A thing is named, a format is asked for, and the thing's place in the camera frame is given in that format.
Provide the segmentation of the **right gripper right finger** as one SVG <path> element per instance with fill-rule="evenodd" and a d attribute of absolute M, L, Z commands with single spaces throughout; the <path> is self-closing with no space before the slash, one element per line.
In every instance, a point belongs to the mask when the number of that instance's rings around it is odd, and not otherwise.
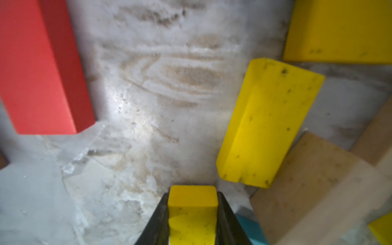
<path fill-rule="evenodd" d="M 222 192 L 217 192 L 216 245 L 252 245 Z"/>

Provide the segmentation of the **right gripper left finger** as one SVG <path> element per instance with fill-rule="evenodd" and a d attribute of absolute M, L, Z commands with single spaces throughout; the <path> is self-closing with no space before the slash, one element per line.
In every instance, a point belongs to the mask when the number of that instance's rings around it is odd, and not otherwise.
<path fill-rule="evenodd" d="M 168 245 L 168 197 L 169 193 L 162 196 L 146 227 L 136 241 L 135 245 Z"/>

